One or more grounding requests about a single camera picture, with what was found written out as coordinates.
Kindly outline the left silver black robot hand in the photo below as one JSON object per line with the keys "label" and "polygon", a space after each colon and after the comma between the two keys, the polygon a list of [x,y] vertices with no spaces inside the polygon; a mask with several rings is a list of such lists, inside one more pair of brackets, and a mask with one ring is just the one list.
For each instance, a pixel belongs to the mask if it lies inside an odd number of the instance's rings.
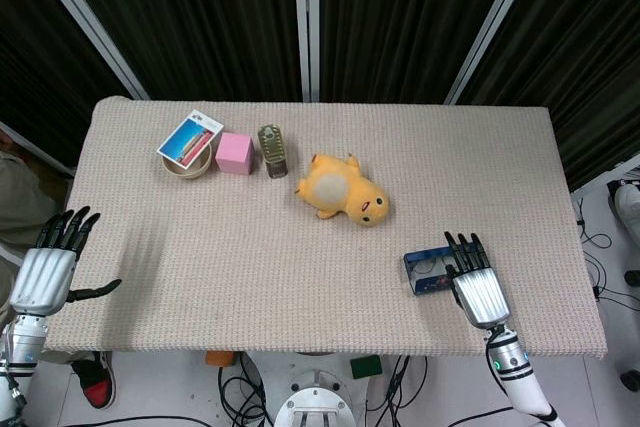
{"label": "left silver black robot hand", "polygon": [[28,249],[9,298],[19,315],[49,317],[65,304],[106,296],[120,286],[114,279],[94,289],[71,288],[77,263],[100,219],[88,206],[51,217]]}

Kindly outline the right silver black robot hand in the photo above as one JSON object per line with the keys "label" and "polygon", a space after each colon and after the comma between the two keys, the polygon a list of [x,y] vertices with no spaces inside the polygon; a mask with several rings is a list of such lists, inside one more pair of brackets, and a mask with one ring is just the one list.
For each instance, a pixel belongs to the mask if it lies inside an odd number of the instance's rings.
{"label": "right silver black robot hand", "polygon": [[486,250],[475,233],[467,240],[444,233],[454,263],[445,267],[456,303],[476,328],[492,330],[503,325],[511,312]]}

